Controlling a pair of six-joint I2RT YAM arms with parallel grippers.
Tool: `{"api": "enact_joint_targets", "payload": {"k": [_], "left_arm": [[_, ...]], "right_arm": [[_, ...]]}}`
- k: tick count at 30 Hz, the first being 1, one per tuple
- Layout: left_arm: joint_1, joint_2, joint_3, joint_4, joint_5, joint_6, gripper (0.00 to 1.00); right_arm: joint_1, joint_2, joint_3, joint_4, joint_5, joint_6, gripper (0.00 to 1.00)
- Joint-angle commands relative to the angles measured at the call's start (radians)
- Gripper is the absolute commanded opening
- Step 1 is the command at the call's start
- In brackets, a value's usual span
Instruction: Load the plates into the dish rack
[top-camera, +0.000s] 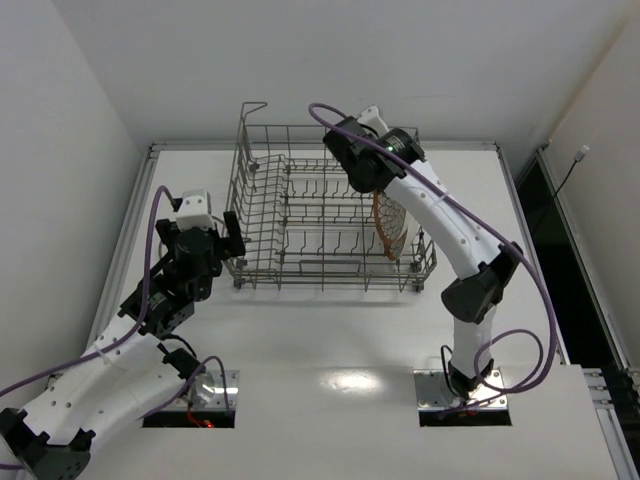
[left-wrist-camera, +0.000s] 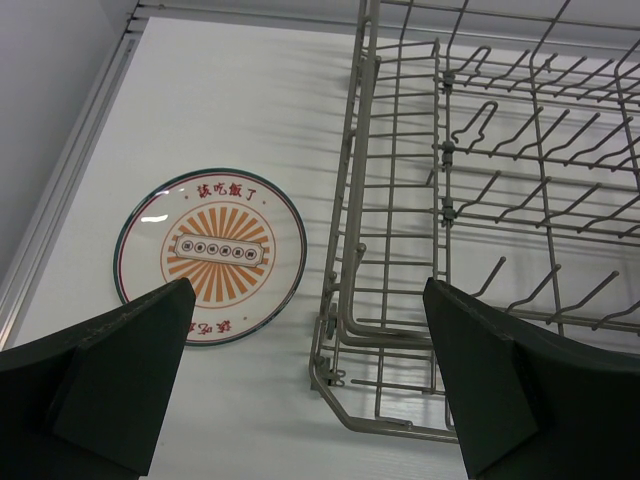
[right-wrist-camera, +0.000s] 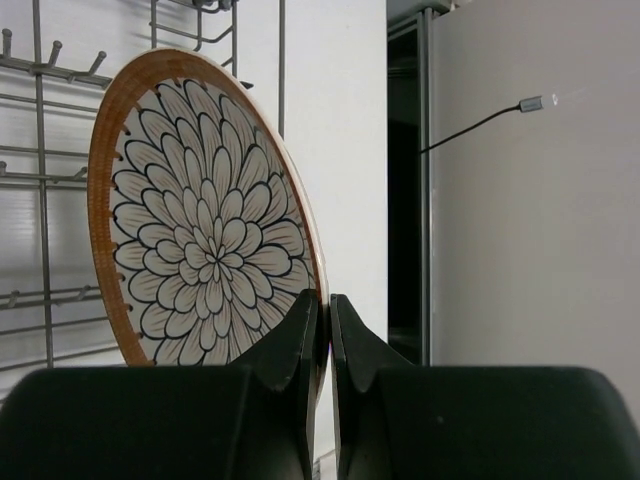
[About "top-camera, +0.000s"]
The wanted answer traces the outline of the floral plate brown rim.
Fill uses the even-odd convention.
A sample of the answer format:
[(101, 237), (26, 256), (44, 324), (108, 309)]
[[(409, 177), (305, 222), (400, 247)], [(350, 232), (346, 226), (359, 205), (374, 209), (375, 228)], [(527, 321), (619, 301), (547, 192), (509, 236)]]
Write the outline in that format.
[(408, 253), (404, 251), (408, 220), (415, 219), (399, 202), (381, 191), (373, 194), (373, 214), (384, 255), (391, 261), (399, 260)]
[(411, 251), (412, 245), (416, 237), (419, 235), (420, 229), (421, 229), (420, 225), (415, 220), (412, 220), (412, 219), (408, 220), (406, 238), (405, 238), (405, 248), (404, 248), (405, 252)]

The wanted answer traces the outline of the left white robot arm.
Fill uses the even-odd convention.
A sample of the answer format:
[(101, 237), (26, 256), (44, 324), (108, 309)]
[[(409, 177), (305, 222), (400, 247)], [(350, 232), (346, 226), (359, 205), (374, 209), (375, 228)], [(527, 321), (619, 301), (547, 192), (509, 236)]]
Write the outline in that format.
[(177, 399), (189, 407), (218, 399), (233, 412), (225, 371), (211, 373), (190, 350), (166, 345), (209, 298), (223, 262), (245, 252), (236, 214), (223, 218), (225, 235), (206, 214), (157, 221), (167, 251), (145, 264), (105, 330), (80, 359), (56, 368), (39, 396), (2, 410), (1, 437), (32, 478), (77, 478), (113, 435)]

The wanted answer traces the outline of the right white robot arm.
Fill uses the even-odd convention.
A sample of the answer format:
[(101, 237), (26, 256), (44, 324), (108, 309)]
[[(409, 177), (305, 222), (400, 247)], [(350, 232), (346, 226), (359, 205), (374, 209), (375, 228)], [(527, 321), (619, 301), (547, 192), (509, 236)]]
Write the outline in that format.
[(323, 143), (360, 193), (381, 192), (400, 204), (431, 237), (451, 264), (456, 279), (442, 292), (454, 318), (449, 361), (452, 390), (467, 399), (491, 372), (489, 342), (497, 305), (517, 261), (484, 227), (426, 187), (412, 171), (436, 187), (439, 177), (418, 142), (394, 128), (376, 139), (355, 118), (347, 117), (326, 133)]

